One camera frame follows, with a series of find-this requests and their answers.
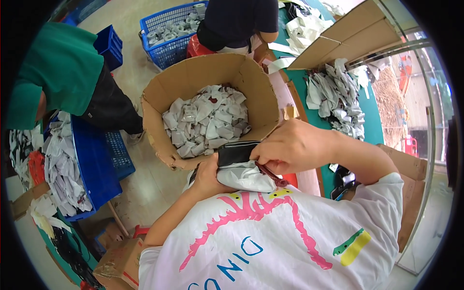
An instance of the blue plastic basket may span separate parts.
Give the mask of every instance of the blue plastic basket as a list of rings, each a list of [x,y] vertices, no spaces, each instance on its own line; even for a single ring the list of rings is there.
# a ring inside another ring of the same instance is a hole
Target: blue plastic basket
[[[108,0],[81,0],[76,9],[69,12],[66,18],[61,22],[77,26],[77,24],[81,23],[90,14],[105,5],[106,2],[108,2]]]
[[[129,157],[124,141],[119,131],[106,133],[106,143],[110,151],[113,167],[119,180],[123,180],[135,172],[134,164]]]
[[[55,116],[51,122],[58,121]],[[83,119],[71,115],[71,130],[77,165],[92,210],[64,218],[67,221],[85,219],[110,199],[122,193],[119,181],[135,172],[129,153],[119,131],[104,133]],[[50,135],[49,125],[44,140]]]
[[[64,217],[67,221],[76,221],[93,215],[102,205],[121,194],[122,188],[105,133],[76,116],[71,116],[71,130],[82,183],[93,207],[89,212],[78,210],[75,216]]]
[[[155,30],[158,26],[164,27],[169,20],[178,23],[187,18],[190,13],[196,13],[194,5],[204,3],[208,6],[209,1],[198,1],[179,5],[150,15],[140,20],[142,29],[143,49],[150,56],[153,63],[159,68],[166,69],[187,58],[187,44],[190,38],[195,34],[191,33],[170,41],[150,47],[147,40],[147,34]]]
[[[110,25],[97,33],[98,38],[93,43],[98,54],[105,58],[110,71],[122,65],[122,41]]]

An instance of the green table surface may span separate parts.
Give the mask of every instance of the green table surface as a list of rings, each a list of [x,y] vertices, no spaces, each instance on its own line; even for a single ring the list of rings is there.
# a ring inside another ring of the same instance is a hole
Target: green table surface
[[[326,20],[330,19],[335,22],[335,19],[318,0],[306,0],[306,3],[308,3],[308,5],[312,8],[318,9]],[[285,29],[285,24],[287,22],[289,22],[289,19],[287,18],[287,12],[285,8],[279,9],[279,36],[275,42],[282,45],[289,45],[287,42],[289,36]],[[279,52],[275,50],[273,50],[273,52],[277,58],[280,56],[292,56],[286,52]],[[318,128],[331,129],[329,122],[321,119],[317,110],[309,110],[308,106],[306,105],[307,88],[306,83],[303,80],[303,77],[307,77],[306,72],[289,71],[287,69],[284,69],[284,71],[287,74],[289,80],[293,81],[296,87],[304,107],[304,112],[308,118],[308,122]],[[379,109],[377,107],[374,91],[372,90],[370,83],[367,87],[367,90],[369,92],[369,99],[367,99],[364,88],[359,90],[359,105],[362,111],[366,114],[364,117],[364,120],[366,121],[364,123],[364,141],[371,144],[383,144],[383,131],[382,124],[380,123]],[[335,188],[335,174],[329,169],[329,165],[324,165],[321,167],[321,174],[325,197],[330,198],[330,192]]]

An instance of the shoe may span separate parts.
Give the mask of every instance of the shoe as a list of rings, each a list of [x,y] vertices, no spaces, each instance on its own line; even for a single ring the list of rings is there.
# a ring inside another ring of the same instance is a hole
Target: shoe
[[[140,140],[142,140],[143,135],[145,134],[145,131],[139,133],[139,134],[132,134],[129,135],[127,138],[127,144],[128,145],[136,145]]]

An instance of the red plastic stool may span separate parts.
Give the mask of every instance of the red plastic stool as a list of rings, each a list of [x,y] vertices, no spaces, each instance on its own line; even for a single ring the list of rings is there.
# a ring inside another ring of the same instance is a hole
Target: red plastic stool
[[[291,185],[298,188],[298,179],[296,179],[295,173],[284,174],[282,175],[282,177],[288,182],[290,182]]]
[[[188,42],[188,45],[187,45],[187,58],[192,58],[192,57],[196,57],[199,55],[205,55],[205,54],[213,54],[213,53],[216,53],[216,52],[213,52],[200,44],[196,34],[193,35],[192,38],[190,38],[190,41]]]
[[[147,234],[148,233],[148,230],[150,228],[149,227],[140,227],[140,225],[136,225],[135,226],[135,233],[134,233],[134,236],[132,238],[136,238],[138,235],[143,235],[143,234]]]

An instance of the hand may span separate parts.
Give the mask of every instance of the hand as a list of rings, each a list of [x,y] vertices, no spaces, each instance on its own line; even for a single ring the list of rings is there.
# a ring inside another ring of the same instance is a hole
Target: hand
[[[314,169],[333,162],[339,135],[292,118],[258,144],[250,160],[258,160],[274,174]]]
[[[195,182],[190,188],[199,200],[205,200],[220,193],[232,193],[237,191],[232,187],[219,183],[216,178],[218,171],[218,153],[214,153],[207,161],[198,166]]]

